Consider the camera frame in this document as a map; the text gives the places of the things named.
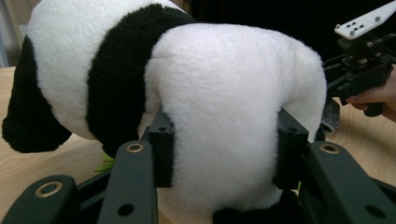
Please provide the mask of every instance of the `panda leg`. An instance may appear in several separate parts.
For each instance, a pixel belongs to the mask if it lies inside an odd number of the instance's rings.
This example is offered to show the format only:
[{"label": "panda leg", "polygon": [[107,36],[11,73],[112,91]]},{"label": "panda leg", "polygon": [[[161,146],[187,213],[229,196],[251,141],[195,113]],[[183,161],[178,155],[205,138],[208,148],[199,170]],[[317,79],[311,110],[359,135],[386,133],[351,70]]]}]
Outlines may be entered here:
[{"label": "panda leg", "polygon": [[3,138],[19,152],[52,151],[71,135],[53,116],[37,86],[36,70],[33,44],[26,36],[2,127]]}]

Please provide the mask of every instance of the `white fur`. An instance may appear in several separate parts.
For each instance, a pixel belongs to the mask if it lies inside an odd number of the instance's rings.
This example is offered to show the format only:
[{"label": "white fur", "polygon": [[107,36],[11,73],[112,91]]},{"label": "white fur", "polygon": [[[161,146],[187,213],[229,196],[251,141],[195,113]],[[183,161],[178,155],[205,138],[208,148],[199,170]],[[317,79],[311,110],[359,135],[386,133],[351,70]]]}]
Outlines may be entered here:
[{"label": "white fur", "polygon": [[177,8],[167,0],[44,0],[35,7],[27,35],[38,86],[70,132],[93,139],[85,120],[87,75],[106,32],[127,13],[155,3]]},{"label": "white fur", "polygon": [[147,109],[175,123],[173,187],[159,189],[175,224],[213,213],[267,208],[281,194],[275,173],[277,112],[284,106],[314,139],[325,102],[319,56],[278,32],[190,24],[157,43],[146,73]]}]

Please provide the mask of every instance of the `green object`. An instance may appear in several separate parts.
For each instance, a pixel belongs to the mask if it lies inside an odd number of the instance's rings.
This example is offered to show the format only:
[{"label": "green object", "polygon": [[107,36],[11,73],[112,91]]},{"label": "green object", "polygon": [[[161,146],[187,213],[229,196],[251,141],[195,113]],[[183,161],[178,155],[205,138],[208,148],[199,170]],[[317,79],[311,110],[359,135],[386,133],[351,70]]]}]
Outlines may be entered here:
[{"label": "green object", "polygon": [[102,156],[102,160],[104,164],[101,167],[97,168],[95,172],[100,173],[100,172],[108,171],[113,167],[114,159],[109,157],[106,153]]}]

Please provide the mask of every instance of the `dark background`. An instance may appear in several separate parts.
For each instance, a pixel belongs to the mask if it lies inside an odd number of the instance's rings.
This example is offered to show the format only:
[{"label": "dark background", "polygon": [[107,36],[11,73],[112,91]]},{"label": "dark background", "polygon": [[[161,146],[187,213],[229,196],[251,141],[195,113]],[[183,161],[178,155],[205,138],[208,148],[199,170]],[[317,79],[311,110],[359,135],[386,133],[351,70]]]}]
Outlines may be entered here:
[{"label": "dark background", "polygon": [[[336,24],[343,24],[382,7],[391,0],[234,1],[191,0],[191,14],[200,22],[232,23],[277,30],[303,41],[322,60],[344,53],[336,41]],[[396,13],[373,30],[382,36],[396,33]],[[396,50],[396,38],[387,44]]]}]

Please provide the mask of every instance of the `panda body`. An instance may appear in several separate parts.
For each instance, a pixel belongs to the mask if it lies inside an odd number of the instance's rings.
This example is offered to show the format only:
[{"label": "panda body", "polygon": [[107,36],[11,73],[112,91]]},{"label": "panda body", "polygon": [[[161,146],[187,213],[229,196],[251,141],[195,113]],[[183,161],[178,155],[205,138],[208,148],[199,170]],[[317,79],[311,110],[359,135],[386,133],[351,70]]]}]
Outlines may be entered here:
[{"label": "panda body", "polygon": [[189,24],[162,36],[145,78],[148,111],[162,104],[175,123],[173,187],[159,189],[160,208],[174,223],[209,224],[226,207],[278,202],[278,112],[288,110],[312,142],[325,102],[312,49],[275,31]]}]

